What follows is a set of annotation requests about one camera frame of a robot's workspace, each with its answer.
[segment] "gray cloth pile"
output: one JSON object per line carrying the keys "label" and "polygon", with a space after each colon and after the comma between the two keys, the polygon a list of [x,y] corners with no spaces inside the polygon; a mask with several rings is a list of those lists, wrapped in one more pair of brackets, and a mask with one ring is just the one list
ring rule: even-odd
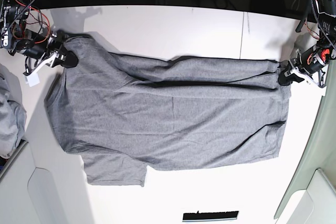
{"label": "gray cloth pile", "polygon": [[26,112],[9,99],[6,80],[0,75],[0,156],[8,159],[25,133]]}
{"label": "gray cloth pile", "polygon": [[141,185],[157,170],[211,168],[278,156],[290,87],[279,63],[116,55],[91,38],[66,47],[66,69],[47,101],[55,135],[80,154],[88,182]]}

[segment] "white table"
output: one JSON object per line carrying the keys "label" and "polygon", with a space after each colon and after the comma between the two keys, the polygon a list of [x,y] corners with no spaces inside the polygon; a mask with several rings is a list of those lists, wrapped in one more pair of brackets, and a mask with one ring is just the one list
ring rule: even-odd
{"label": "white table", "polygon": [[[89,32],[109,51],[172,59],[181,55],[235,59],[289,58],[294,43],[314,44],[297,20],[229,10],[169,6],[101,6],[45,10],[55,29]],[[213,169],[160,172],[148,168],[145,186],[87,185],[79,156],[59,147],[44,98],[62,68],[44,67],[41,83],[24,82],[24,57],[0,51],[0,71],[27,111],[26,140],[36,167],[55,180],[69,223],[181,223],[184,212],[239,211],[234,223],[275,223],[274,213],[295,172],[321,95],[292,85],[278,158]]]}

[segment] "t-shirt sleeve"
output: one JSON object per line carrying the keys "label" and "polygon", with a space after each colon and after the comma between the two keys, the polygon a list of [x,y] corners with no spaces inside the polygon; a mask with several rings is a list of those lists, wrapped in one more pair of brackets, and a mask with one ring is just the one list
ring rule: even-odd
{"label": "t-shirt sleeve", "polygon": [[125,153],[90,144],[73,147],[67,153],[81,155],[91,185],[144,186],[146,164]]}

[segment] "red wire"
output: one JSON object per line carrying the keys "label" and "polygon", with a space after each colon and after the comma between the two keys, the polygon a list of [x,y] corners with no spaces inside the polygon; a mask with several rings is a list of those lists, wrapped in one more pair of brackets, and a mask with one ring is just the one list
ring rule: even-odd
{"label": "red wire", "polygon": [[33,24],[37,24],[37,23],[41,24],[41,21],[36,21],[36,22],[33,22],[33,23],[26,22],[27,25],[33,25]]}
{"label": "red wire", "polygon": [[[21,2],[18,1],[18,0],[15,0],[15,2],[17,2],[19,5],[26,6],[26,5],[24,5],[23,3],[21,3]],[[35,8],[32,7],[32,6],[30,6],[29,8],[32,9],[32,10],[34,10],[34,11],[36,11],[36,12],[39,12],[37,9],[35,9]],[[47,22],[48,22],[48,24],[47,24],[48,33],[47,33],[47,36],[46,36],[43,40],[34,42],[35,44],[39,44],[39,43],[44,42],[44,41],[49,37],[49,34],[50,34],[50,32],[51,32],[51,30],[50,30],[50,22],[49,22],[49,19],[48,19],[47,16],[44,15],[43,13],[41,13],[41,14],[42,14],[43,17],[45,17],[45,19],[46,19]]]}
{"label": "red wire", "polygon": [[310,65],[311,62],[312,62],[312,60],[310,60],[312,56],[313,56],[313,54],[311,53],[311,54],[309,55],[308,59],[307,59],[307,64],[308,64],[308,65]]}
{"label": "red wire", "polygon": [[34,22],[34,23],[27,23],[27,24],[31,25],[31,24],[41,23],[41,21],[38,20],[37,18],[35,18],[35,17],[33,16],[33,14],[29,13],[29,15],[30,15],[34,20],[36,20],[37,22]]}
{"label": "red wire", "polygon": [[306,24],[306,22],[304,23],[304,25],[307,27],[307,30],[308,30],[309,34],[310,34],[314,39],[320,39],[320,36],[318,36],[318,34],[317,34],[315,31],[313,31],[312,29],[310,29],[310,28],[308,27],[308,25]]}
{"label": "red wire", "polygon": [[25,37],[25,31],[23,30],[23,27],[22,27],[22,25],[19,25],[20,26],[20,28],[21,28],[21,31],[22,31],[22,38],[24,38]]}

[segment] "t-shirt hem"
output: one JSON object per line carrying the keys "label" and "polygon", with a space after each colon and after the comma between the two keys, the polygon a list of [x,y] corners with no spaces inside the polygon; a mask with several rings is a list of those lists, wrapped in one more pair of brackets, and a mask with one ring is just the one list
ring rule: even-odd
{"label": "t-shirt hem", "polygon": [[144,186],[144,181],[141,180],[99,180],[88,183],[93,186]]}

